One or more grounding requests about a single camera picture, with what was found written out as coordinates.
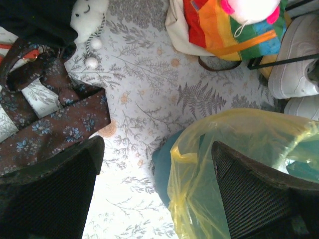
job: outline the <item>white sneaker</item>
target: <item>white sneaker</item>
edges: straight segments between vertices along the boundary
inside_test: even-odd
[[[286,60],[319,53],[319,15],[308,14],[296,18],[288,27],[277,60]],[[308,77],[317,59],[274,66],[268,88],[276,99],[313,96],[319,94],[317,82]]]
[[[319,120],[319,95],[290,99],[284,113]]]

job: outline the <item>pink plush ear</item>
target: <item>pink plush ear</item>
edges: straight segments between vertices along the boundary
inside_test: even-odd
[[[235,10],[229,5],[228,0],[221,0],[221,8],[229,15],[233,14]]]
[[[280,15],[280,7],[278,6],[275,11],[267,18],[267,23],[274,24]]]

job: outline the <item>rainbow bag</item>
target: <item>rainbow bag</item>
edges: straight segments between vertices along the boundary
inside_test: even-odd
[[[287,0],[280,2],[280,16],[274,24],[262,21],[241,27],[220,6],[220,0],[183,0],[190,43],[205,48],[224,60],[241,61],[277,54],[287,29],[284,11]]]

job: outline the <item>brown floral fabric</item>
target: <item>brown floral fabric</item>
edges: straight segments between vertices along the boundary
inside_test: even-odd
[[[19,129],[0,143],[0,176],[43,162],[111,123],[105,90],[87,84],[75,87],[65,70],[64,62],[74,54],[75,45],[45,48],[34,62],[10,72],[37,47],[18,39],[0,64],[0,104]],[[38,78],[63,105],[41,119],[21,93]]]

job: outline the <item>stuffed animal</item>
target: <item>stuffed animal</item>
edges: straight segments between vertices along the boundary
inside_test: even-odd
[[[263,20],[269,24],[280,15],[280,0],[221,0],[222,9],[241,25],[250,25]]]
[[[86,43],[85,66],[90,69],[98,66],[97,59],[92,57],[91,49],[102,48],[102,42],[98,37],[105,25],[108,6],[109,0],[77,0],[73,6],[70,25],[78,33],[74,42],[77,45]]]

